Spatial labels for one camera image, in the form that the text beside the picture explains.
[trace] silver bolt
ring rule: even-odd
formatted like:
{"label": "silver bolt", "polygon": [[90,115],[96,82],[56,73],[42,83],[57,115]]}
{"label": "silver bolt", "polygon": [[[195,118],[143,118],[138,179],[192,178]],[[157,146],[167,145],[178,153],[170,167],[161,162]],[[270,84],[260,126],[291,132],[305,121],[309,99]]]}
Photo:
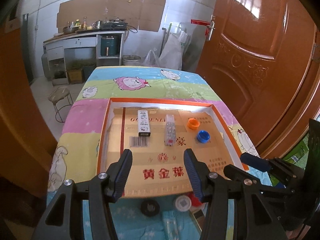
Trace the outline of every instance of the silver bolt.
{"label": "silver bolt", "polygon": [[106,174],[105,172],[101,172],[98,174],[99,179],[105,179],[107,176],[108,176],[108,174]]}
{"label": "silver bolt", "polygon": [[244,182],[244,184],[246,184],[248,186],[252,185],[252,180],[251,179],[245,179],[243,182]]}
{"label": "silver bolt", "polygon": [[210,172],[209,173],[209,178],[216,179],[217,177],[218,177],[218,173],[216,173],[216,172]]}
{"label": "silver bolt", "polygon": [[72,179],[66,179],[64,181],[64,185],[66,185],[66,186],[70,186],[71,184],[72,184]]}

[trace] blue bottle cap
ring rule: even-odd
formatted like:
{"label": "blue bottle cap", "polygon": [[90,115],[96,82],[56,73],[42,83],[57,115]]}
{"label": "blue bottle cap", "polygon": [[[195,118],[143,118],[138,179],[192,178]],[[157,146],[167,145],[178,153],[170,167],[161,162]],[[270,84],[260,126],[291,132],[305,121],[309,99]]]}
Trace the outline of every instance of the blue bottle cap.
{"label": "blue bottle cap", "polygon": [[205,130],[201,130],[198,132],[197,139],[201,143],[206,143],[210,140],[210,134]]}

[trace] metal mug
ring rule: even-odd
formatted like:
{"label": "metal mug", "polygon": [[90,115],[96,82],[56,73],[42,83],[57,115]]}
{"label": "metal mug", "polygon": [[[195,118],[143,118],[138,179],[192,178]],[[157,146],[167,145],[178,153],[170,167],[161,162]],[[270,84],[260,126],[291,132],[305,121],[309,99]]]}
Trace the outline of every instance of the metal mug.
{"label": "metal mug", "polygon": [[96,29],[100,29],[102,24],[103,24],[103,21],[96,21],[95,23],[92,24],[92,27]]}

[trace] tablecloth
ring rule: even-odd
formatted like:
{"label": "tablecloth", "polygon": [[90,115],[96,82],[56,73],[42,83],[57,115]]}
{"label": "tablecloth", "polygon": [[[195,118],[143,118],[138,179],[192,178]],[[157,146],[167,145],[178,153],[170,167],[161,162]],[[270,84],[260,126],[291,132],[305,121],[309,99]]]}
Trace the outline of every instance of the tablecloth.
{"label": "tablecloth", "polygon": [[[258,156],[248,135],[228,107],[199,75],[151,67],[98,67],[84,84],[66,119],[52,160],[47,203],[65,179],[73,179],[77,183],[95,176],[100,133],[110,97],[169,98],[214,104],[241,151]],[[263,184],[271,185],[266,173],[253,168],[250,168],[249,173],[260,178]],[[172,203],[175,197],[154,199],[160,204],[160,211],[166,212],[174,210]],[[141,199],[120,198],[116,204],[110,204],[118,238],[166,239],[161,212],[147,218],[140,212],[141,202]],[[88,201],[83,201],[83,207],[85,239],[91,240]],[[232,239],[233,210],[233,202],[230,200],[227,239]],[[188,212],[174,211],[174,219],[177,221],[180,240],[199,239]]]}

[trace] barcode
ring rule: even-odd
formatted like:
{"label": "barcode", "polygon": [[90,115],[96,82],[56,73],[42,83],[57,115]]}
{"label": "barcode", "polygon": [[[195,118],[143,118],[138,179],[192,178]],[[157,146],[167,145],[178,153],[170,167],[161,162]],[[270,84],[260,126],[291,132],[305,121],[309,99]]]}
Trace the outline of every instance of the barcode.
{"label": "barcode", "polygon": [[130,136],[130,147],[147,147],[148,137],[146,136]]}

